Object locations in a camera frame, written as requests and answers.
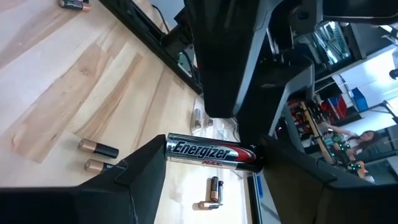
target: woman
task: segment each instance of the woman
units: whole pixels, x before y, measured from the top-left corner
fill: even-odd
[[[347,136],[345,138],[345,142],[348,143],[349,146],[351,147],[350,149],[347,150],[347,154],[349,156],[358,155],[364,149],[378,142],[378,140],[381,139],[381,135],[375,131],[365,131],[360,136],[358,136],[357,134],[351,131],[341,129],[336,126],[332,126],[330,124],[326,125],[328,129],[332,129],[335,133]],[[336,150],[340,150],[338,144],[334,144],[333,146]],[[306,147],[304,150],[306,154],[312,154],[320,151],[320,147],[319,145],[313,145]]]

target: wooden table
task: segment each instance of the wooden table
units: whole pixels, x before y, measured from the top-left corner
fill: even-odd
[[[138,5],[160,28],[147,0]],[[196,94],[100,2],[90,12],[56,0],[0,2],[0,186],[78,185],[87,159],[117,163],[160,133],[190,134]],[[120,150],[105,159],[81,138]],[[250,223],[244,181],[230,170],[167,164],[156,223]],[[224,205],[195,211],[207,178]]]

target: black cable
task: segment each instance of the black cable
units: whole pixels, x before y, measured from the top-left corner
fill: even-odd
[[[152,7],[154,7],[154,8],[159,12],[160,17],[162,18],[163,24],[164,24],[164,26],[165,26],[167,32],[170,32],[170,29],[169,29],[169,27],[167,26],[166,21],[164,20],[163,14],[162,14],[162,12],[160,11],[160,9],[159,9],[157,6],[155,6],[155,5],[152,5]]]

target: clear plastic packaging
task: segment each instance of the clear plastic packaging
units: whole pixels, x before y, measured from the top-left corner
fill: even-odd
[[[203,99],[198,96],[192,109],[191,132],[193,136],[239,141],[238,126],[233,119],[211,118],[205,112]]]

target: aa battery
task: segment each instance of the aa battery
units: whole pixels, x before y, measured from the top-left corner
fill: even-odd
[[[64,9],[73,9],[77,11],[89,11],[90,5],[77,0],[60,0],[59,4]]]
[[[167,136],[166,159],[251,172],[260,172],[263,167],[262,151],[255,145],[245,147],[238,142],[173,133]]]
[[[106,162],[96,161],[94,159],[87,160],[85,164],[85,170],[88,172],[92,172],[95,174],[102,174],[110,168],[113,168],[114,165],[108,164]]]
[[[108,156],[113,159],[117,158],[119,155],[119,149],[115,149],[111,146],[105,146],[104,144],[90,141],[88,139],[82,139],[78,148],[86,152]]]
[[[220,180],[218,182],[218,205],[222,206],[223,205],[223,185],[224,182]]]
[[[200,116],[200,109],[199,108],[196,108],[193,111],[193,126],[196,129],[201,128],[201,116]]]
[[[200,209],[212,210],[218,208],[219,205],[217,202],[199,202],[198,207]]]
[[[218,202],[218,177],[211,178],[210,200],[212,202]]]

